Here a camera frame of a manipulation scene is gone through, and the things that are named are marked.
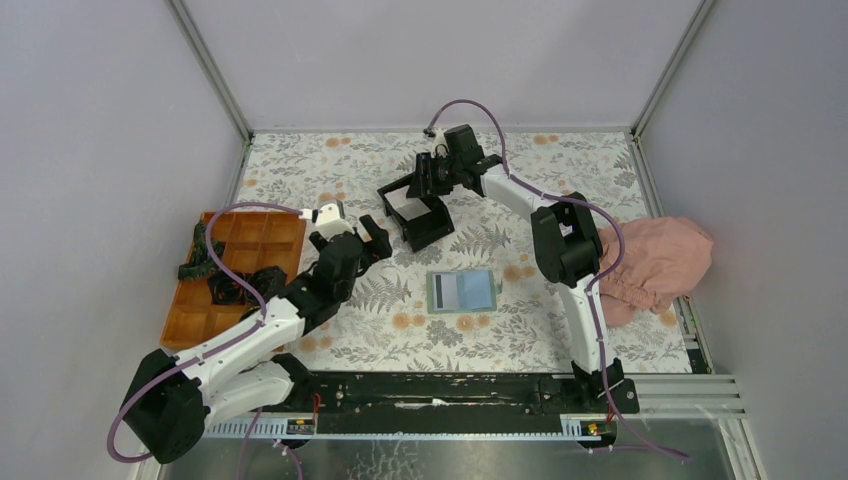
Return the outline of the white magnetic stripe card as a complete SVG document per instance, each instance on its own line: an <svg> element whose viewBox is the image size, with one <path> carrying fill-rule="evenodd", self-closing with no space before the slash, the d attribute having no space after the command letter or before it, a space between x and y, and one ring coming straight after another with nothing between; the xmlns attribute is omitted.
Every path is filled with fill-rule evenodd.
<svg viewBox="0 0 848 480"><path fill-rule="evenodd" d="M463 280L461 273L436 273L433 275L434 309L458 311L463 308Z"/></svg>

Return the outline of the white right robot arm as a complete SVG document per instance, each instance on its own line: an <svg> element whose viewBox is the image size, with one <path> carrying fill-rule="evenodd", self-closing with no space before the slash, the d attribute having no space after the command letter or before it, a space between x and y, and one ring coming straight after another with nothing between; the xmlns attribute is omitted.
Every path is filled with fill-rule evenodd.
<svg viewBox="0 0 848 480"><path fill-rule="evenodd" d="M500 155L484 153L469 125L424 130L431 144L415 157L410 198L446 196L461 185L502 204L531 227L539 272L558 289L571 339L575 402L597 412L624 379L621 362L607 354L601 308L603 246L594 217L600 208L580 193L555 195L512 172Z"/></svg>

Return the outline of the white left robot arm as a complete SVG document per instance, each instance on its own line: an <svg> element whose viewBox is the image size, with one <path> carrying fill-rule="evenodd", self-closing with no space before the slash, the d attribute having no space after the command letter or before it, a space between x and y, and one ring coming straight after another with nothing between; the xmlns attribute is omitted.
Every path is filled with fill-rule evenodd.
<svg viewBox="0 0 848 480"><path fill-rule="evenodd" d="M309 373L297 360L269 359L332 318L353 293L356 280L391 257L389 233L371 216L366 231L333 220L310 236L319 258L293 280L273 281L246 319L194 348L173 355L156 350L140 362L107 434L109 454L126 425L146 447L143 459L171 463L191 450L205 431L263 407L296 411L309 401Z"/></svg>

